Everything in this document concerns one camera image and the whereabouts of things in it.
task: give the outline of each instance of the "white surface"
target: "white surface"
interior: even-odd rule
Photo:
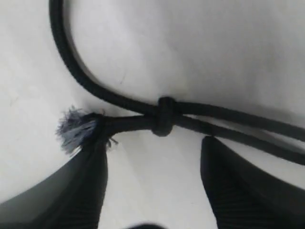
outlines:
[[[304,10],[305,0],[74,0],[70,20],[85,64],[122,94],[151,103],[172,95],[305,126]],[[0,27],[2,202],[68,160],[53,133],[71,104],[126,112],[70,76],[52,40],[46,0],[1,0]],[[202,137],[180,128],[167,138],[117,136],[101,228],[144,221],[215,228],[199,177]],[[305,188],[303,167],[226,143]]]

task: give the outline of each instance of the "black elastic cord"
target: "black elastic cord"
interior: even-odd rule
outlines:
[[[144,114],[144,116],[115,118],[115,121],[108,124],[109,128],[107,129],[109,130],[110,135],[124,131],[150,129],[159,136],[166,136],[170,133],[173,124],[175,124],[200,133],[234,140],[258,148],[274,156],[305,165],[305,156],[302,154],[283,149],[238,131],[201,122],[183,115],[209,116],[254,128],[261,128],[263,130],[305,141],[305,130],[300,127],[207,104],[173,102],[172,99],[168,98],[161,99],[159,101],[159,106],[157,107],[115,94],[112,91],[97,85],[83,71],[73,54],[73,49],[67,39],[66,30],[64,28],[63,15],[63,0],[50,0],[52,34],[61,58],[75,80],[88,92],[102,100],[121,108]]]

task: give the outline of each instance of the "white floor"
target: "white floor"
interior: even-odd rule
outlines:
[[[172,95],[305,127],[305,0],[74,0],[69,9],[83,61],[115,91],[150,103]],[[70,76],[52,40],[47,0],[0,0],[0,28],[3,202],[69,160],[54,130],[72,104],[127,112]],[[167,138],[116,136],[101,228],[216,228],[199,176],[202,137],[180,128]],[[302,166],[224,142],[305,188]]]

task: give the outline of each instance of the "black cord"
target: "black cord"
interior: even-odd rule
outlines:
[[[61,58],[63,59],[72,76],[84,89],[86,89],[88,92],[95,95],[96,97],[105,100],[113,105],[144,115],[113,118],[112,121],[107,123],[106,129],[108,131],[108,135],[113,135],[115,133],[124,131],[154,129],[156,125],[156,117],[160,118],[160,106],[158,107],[155,105],[146,104],[140,101],[126,98],[100,85],[97,85],[80,67],[78,61],[76,60],[73,54],[73,48],[68,41],[66,30],[64,28],[63,4],[63,0],[50,0],[50,21],[52,34],[56,46],[58,48]],[[301,165],[305,165],[305,155],[303,154],[278,147],[272,143],[258,139],[253,136],[243,134],[238,131],[226,129],[183,115],[202,115],[218,118],[225,121],[247,125],[254,128],[260,128],[263,130],[295,138],[301,141],[305,141],[305,130],[300,127],[213,105],[186,102],[175,102],[172,114],[170,115],[172,117],[166,115],[164,118],[164,115],[161,115],[160,118],[160,120],[162,120],[162,117],[163,119],[172,118],[172,120],[170,121],[166,120],[167,126],[168,123],[170,123],[171,125],[178,125],[199,133],[223,137],[248,146],[258,148],[274,156],[278,156],[280,158]]]

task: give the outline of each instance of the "knot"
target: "knot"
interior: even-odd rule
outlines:
[[[170,97],[162,97],[158,100],[157,122],[152,130],[155,135],[165,137],[171,133],[175,103],[175,100]]]

